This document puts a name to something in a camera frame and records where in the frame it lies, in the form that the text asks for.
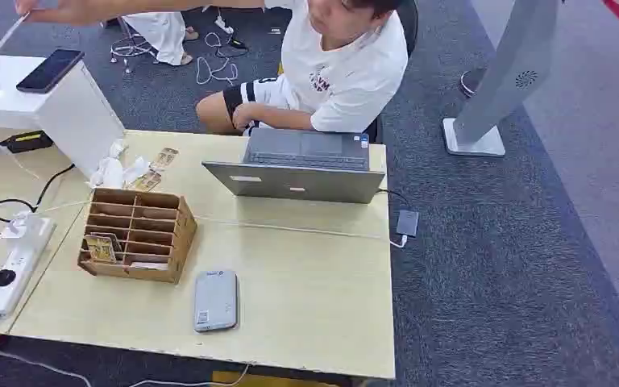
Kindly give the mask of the person's right hand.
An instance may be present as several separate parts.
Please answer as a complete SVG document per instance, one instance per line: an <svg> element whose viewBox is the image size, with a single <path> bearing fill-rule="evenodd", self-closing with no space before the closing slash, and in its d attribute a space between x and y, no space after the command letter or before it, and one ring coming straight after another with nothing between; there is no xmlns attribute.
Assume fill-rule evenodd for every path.
<svg viewBox="0 0 619 387"><path fill-rule="evenodd" d="M51 8L38 6L37 1L17 0L15 10L30 23L63 23L88 25L108 19L96 1L59 1Z"/></svg>

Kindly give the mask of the person's left hand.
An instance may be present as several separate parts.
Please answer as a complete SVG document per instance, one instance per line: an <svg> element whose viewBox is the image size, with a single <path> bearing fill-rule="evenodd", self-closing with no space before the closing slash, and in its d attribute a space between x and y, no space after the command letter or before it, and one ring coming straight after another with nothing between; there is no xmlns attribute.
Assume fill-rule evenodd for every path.
<svg viewBox="0 0 619 387"><path fill-rule="evenodd" d="M245 131L250 126L255 126L254 122L259 120L260 109L264 105L256 102L246 102L240 104L231 118L234 127L240 131Z"/></svg>

